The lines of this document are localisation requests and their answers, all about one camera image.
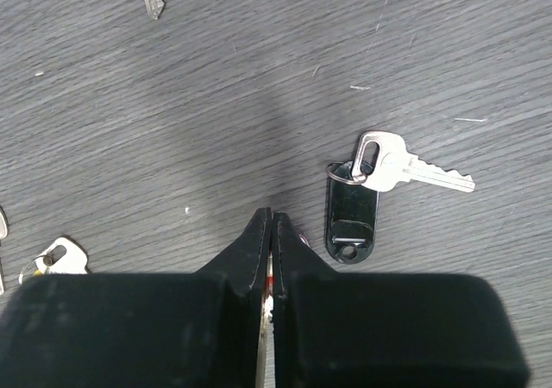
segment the key ring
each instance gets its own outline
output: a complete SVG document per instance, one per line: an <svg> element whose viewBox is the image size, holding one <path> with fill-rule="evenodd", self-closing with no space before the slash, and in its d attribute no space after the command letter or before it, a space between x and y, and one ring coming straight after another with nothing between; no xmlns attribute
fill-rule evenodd
<svg viewBox="0 0 552 388"><path fill-rule="evenodd" d="M21 269L21 272L19 273L19 278L17 279L17 281L19 282L20 285L23 284L23 276L25 275L25 272L27 271L28 267L31 266L32 263L34 263L35 261L37 261L38 259L48 259L48 262L52 265L53 264L53 259L48 256L47 254L40 254L36 257L34 257L31 261L29 261L29 263L27 263L25 265L25 267L23 267L23 269Z"/></svg>
<svg viewBox="0 0 552 388"><path fill-rule="evenodd" d="M344 183L346 185L362 185L366 181L366 175L364 176L364 179L360 179L358 181L353 181L352 179L347 179L343 177L339 177L338 175L335 175L331 170L334 166L341 166L345 164L344 162L330 162L328 165L326 165L326 175L335 181L339 181L340 183Z"/></svg>

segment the key head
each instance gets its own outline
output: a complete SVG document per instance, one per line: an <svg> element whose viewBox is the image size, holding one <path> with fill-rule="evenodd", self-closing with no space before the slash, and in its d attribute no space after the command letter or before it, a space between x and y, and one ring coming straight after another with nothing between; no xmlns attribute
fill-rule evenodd
<svg viewBox="0 0 552 388"><path fill-rule="evenodd" d="M88 256L85 251L80 248L76 243L67 239L66 237L60 237L52 245L44 250L40 256L49 255L56 247L63 247L66 253L60 257L51 266L44 263L44 258L39 257L36 259L35 264L38 271L42 274L49 273L67 273L67 274L84 274L86 271L86 264L88 263Z"/></svg>
<svg viewBox="0 0 552 388"><path fill-rule="evenodd" d="M373 172L363 174L361 162L367 145L371 142L378 144L379 151ZM402 136L390 132L366 132L361 137L356 157L354 158L351 177L354 181L365 180L362 185L370 190L385 192L392 190L399 181L408 181L403 169L408 166L412 155L406 150L406 143Z"/></svg>
<svg viewBox="0 0 552 388"><path fill-rule="evenodd" d="M3 210L0 208L0 240L6 238L9 233L8 222L6 220L6 215L3 213Z"/></svg>

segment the wood grain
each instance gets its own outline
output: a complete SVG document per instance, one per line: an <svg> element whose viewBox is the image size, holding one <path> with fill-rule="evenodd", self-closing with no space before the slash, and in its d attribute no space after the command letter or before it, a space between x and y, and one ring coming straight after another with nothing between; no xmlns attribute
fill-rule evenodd
<svg viewBox="0 0 552 388"><path fill-rule="evenodd" d="M339 270L486 278L552 384L550 0L0 0L0 31L0 308L59 235L93 272L192 272L270 205ZM344 268L323 167L367 129L477 187L386 193Z"/></svg>

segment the wooden floor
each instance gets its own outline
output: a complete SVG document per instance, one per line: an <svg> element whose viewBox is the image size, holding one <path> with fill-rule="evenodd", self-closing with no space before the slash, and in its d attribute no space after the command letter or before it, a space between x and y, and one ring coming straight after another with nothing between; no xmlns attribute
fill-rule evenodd
<svg viewBox="0 0 552 388"><path fill-rule="evenodd" d="M0 0L0 34L0 308L60 235L93 272L192 272L272 206L338 270L486 278L552 385L550 0ZM344 268L323 169L369 129L477 186L382 195Z"/></svg>

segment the plastic key fob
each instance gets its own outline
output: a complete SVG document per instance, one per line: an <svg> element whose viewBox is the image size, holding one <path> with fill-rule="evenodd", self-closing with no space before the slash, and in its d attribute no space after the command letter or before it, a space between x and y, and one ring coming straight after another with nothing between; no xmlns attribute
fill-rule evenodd
<svg viewBox="0 0 552 388"><path fill-rule="evenodd" d="M334 170L338 177L351 179L353 161ZM365 174L373 168L362 161ZM329 180L326 213L326 249L335 260L353 265L365 260L373 251L376 236L376 218L380 194L362 185L346 185Z"/></svg>

